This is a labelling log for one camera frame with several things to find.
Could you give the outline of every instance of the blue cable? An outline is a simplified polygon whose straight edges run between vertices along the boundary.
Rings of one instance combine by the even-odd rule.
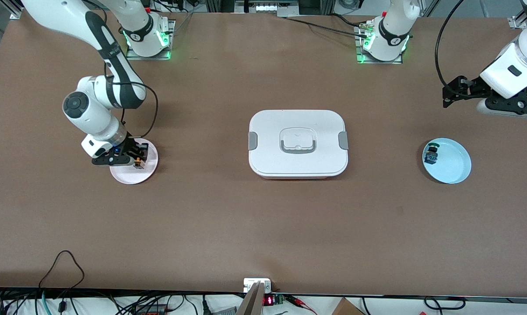
[[[51,311],[49,311],[48,305],[46,304],[46,293],[42,292],[42,304],[44,305],[44,308],[46,309],[46,313],[48,315],[52,315]]]

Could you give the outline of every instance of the table surface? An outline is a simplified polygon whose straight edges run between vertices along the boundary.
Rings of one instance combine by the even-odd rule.
[[[0,46],[0,286],[35,287],[69,249],[80,287],[239,291],[260,276],[283,292],[527,297],[527,119],[478,114],[475,100],[442,108],[441,24],[417,20],[404,64],[370,65],[357,64],[351,36],[267,14],[194,14],[171,60],[132,62],[160,98],[148,137],[160,162],[130,186],[91,165],[61,110],[102,60],[23,14]],[[504,18],[451,20],[446,80],[478,76],[515,34]],[[258,177],[247,132],[264,109],[338,112],[344,173]],[[142,133],[153,110],[149,96],[126,126]],[[420,152],[437,137],[470,152],[466,181],[425,174]],[[78,278],[66,256],[45,285]]]

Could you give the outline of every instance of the white plastic container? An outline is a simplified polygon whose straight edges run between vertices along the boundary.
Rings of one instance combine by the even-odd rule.
[[[341,174],[348,163],[345,123],[331,110],[262,110],[250,120],[248,160],[269,179]]]

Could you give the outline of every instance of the brown table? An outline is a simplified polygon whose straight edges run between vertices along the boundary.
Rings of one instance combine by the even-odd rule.
[[[283,292],[527,297],[527,119],[478,114],[473,100],[442,108],[441,23],[416,22],[403,65],[363,65],[350,36],[266,14],[194,14],[171,60],[132,62],[160,97],[149,139],[161,160],[126,186],[91,165],[61,110],[79,78],[102,73],[97,52],[24,14],[0,46],[0,286],[36,286],[69,249],[81,287],[239,291],[260,276]],[[514,34],[504,18],[453,19],[446,80],[478,76]],[[149,96],[126,113],[132,133],[153,107]],[[345,172],[258,177],[247,132],[263,109],[338,112]],[[463,183],[425,175],[420,150],[437,137],[470,152]],[[64,257],[45,285],[77,278]]]

